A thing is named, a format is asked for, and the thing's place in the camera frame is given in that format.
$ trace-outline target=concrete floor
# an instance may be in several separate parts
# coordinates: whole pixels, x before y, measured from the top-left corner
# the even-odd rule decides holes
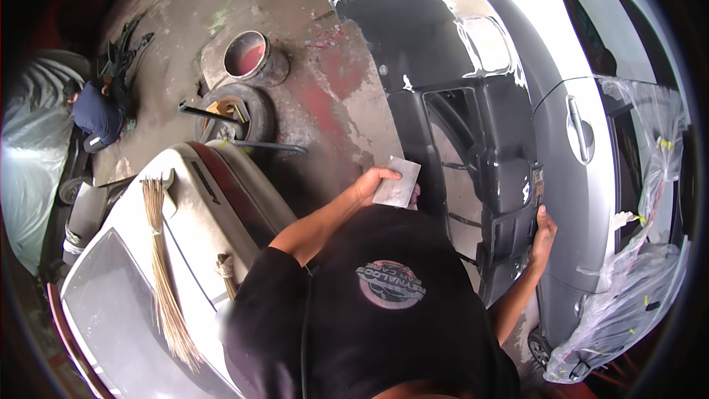
[[[194,119],[177,104],[200,101],[202,77],[210,88],[229,81],[223,53],[240,32],[258,30],[287,54],[291,70],[279,86],[266,90],[277,113],[278,141],[306,146],[309,155],[278,154],[259,163],[297,216],[321,207],[374,164],[402,156],[379,77],[359,29],[339,24],[328,0],[120,0],[104,24],[106,40],[116,40],[124,22],[145,13],[134,37],[154,31],[155,40],[134,62],[133,96],[137,127],[94,158],[96,184],[139,172],[155,155],[193,140]],[[460,163],[435,128],[442,160]],[[481,205],[464,171],[445,169],[452,212],[480,219]],[[474,257],[480,231],[452,221],[453,243]],[[475,289],[479,277],[465,264]],[[535,300],[526,307],[503,348],[526,384],[540,378],[527,349],[536,327]]]

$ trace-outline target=tire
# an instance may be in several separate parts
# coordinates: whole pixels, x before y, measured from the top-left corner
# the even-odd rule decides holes
[[[551,348],[547,340],[542,336],[542,330],[539,326],[532,330],[529,336],[527,336],[527,346],[534,360],[546,370],[547,364],[549,363],[549,355],[552,353],[553,348]]]
[[[82,176],[78,178],[69,179],[68,181],[61,184],[58,190],[59,200],[61,200],[62,203],[64,203],[65,205],[74,205],[74,202],[76,201],[76,194],[79,192],[79,188],[84,182],[91,185],[92,179],[87,176]]]
[[[266,95],[242,83],[229,83],[220,86],[206,93],[199,105],[200,110],[206,110],[209,105],[229,96],[241,98],[249,110],[249,127],[244,140],[253,142],[270,142],[273,140],[275,132],[274,110]],[[200,141],[202,138],[205,117],[196,117],[194,121],[194,138]]]

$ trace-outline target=broom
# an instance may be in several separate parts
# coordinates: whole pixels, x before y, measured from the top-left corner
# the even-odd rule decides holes
[[[204,362],[202,355],[187,332],[182,313],[170,286],[162,236],[162,178],[143,181],[143,198],[147,223],[151,228],[153,274],[155,275],[155,316],[157,329],[162,332],[172,357],[177,356],[192,373]]]

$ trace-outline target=person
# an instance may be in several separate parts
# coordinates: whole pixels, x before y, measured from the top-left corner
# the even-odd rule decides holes
[[[128,114],[128,95],[120,81],[113,83],[104,76],[84,84],[82,90],[72,81],[65,91],[66,103],[72,107],[74,123],[89,136],[84,140],[84,150],[95,153],[120,140],[125,128],[135,126]]]
[[[529,263],[489,310],[419,211],[373,205],[371,168],[261,250],[226,315],[228,373],[248,398],[515,398],[501,350],[547,264],[545,206]]]

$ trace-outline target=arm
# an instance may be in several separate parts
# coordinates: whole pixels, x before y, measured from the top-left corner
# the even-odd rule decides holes
[[[357,211],[372,204],[380,180],[400,178],[401,174],[387,168],[370,168],[332,202],[281,231],[270,246],[291,254],[305,266],[332,233]]]
[[[535,292],[537,282],[544,273],[547,266],[549,253],[552,251],[554,236],[556,236],[556,224],[547,214],[544,205],[537,211],[537,233],[530,250],[530,260],[527,268],[522,271],[520,277],[515,280],[509,290],[505,292],[490,307],[488,313],[492,321],[493,330],[497,335],[500,345],[507,340],[515,325],[522,308],[527,305],[530,297]]]

